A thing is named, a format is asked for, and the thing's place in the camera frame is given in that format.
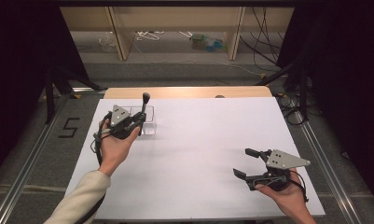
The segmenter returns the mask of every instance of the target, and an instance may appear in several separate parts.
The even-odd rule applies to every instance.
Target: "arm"
[[[294,172],[295,168],[290,169],[291,179],[300,184],[298,175]],[[297,224],[315,224],[303,198],[303,193],[299,187],[290,184],[289,187],[282,191],[274,191],[264,185],[256,185],[256,188],[263,194],[272,198],[280,210],[288,217],[292,218]]]
[[[108,120],[105,121],[103,129],[105,130],[107,126]],[[82,177],[76,189],[62,199],[45,223],[76,223],[86,215],[111,186],[111,175],[128,157],[132,143],[139,132],[140,128],[135,128],[126,139],[103,134],[101,166],[97,171],[88,172]]]

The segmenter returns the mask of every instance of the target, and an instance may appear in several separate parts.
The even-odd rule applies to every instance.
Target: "white sleeve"
[[[110,186],[110,177],[100,171],[86,173],[76,189],[62,199],[45,223],[76,223],[102,199]]]

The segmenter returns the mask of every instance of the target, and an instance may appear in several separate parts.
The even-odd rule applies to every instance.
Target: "hand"
[[[291,179],[300,184],[298,175],[294,172],[295,168],[291,168]],[[275,191],[268,186],[257,184],[256,189],[261,193],[272,198],[279,206],[280,210],[288,217],[291,217],[296,223],[315,223],[310,214],[303,197],[302,190],[295,184],[290,184],[288,188],[282,191]]]
[[[107,119],[103,124],[103,130],[107,129],[109,120]],[[126,160],[129,154],[129,149],[133,141],[137,138],[140,132],[140,127],[136,127],[131,135],[125,139],[118,139],[114,136],[107,136],[108,133],[102,134],[102,165],[99,171],[105,175],[111,176],[119,167],[119,165]]]

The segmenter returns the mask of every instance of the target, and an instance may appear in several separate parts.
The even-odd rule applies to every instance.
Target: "table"
[[[142,100],[133,98],[140,98],[142,90],[151,91],[148,105],[155,108],[157,132],[134,142],[128,159],[113,174],[97,219],[196,221],[284,216],[270,198],[251,192],[232,172],[232,168],[248,175],[266,171],[263,161],[244,154],[246,147],[278,148],[298,156],[277,102],[266,87],[108,90],[98,104],[66,193],[88,170],[97,169],[90,143],[99,120],[114,104],[140,105]],[[226,98],[213,98],[217,95]],[[119,96],[130,99],[114,99]],[[308,208],[314,216],[324,215],[306,170],[298,171],[306,182]]]

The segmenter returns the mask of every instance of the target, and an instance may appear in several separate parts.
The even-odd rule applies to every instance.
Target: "white tabletop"
[[[98,168],[90,149],[98,123],[113,105],[140,106],[142,100],[101,100],[66,193]],[[261,159],[244,149],[280,149],[299,156],[275,98],[151,99],[155,135],[139,136],[129,157],[112,176],[96,219],[179,221],[283,217],[276,204],[250,191],[233,168],[262,175]],[[304,168],[313,216],[324,209]]]

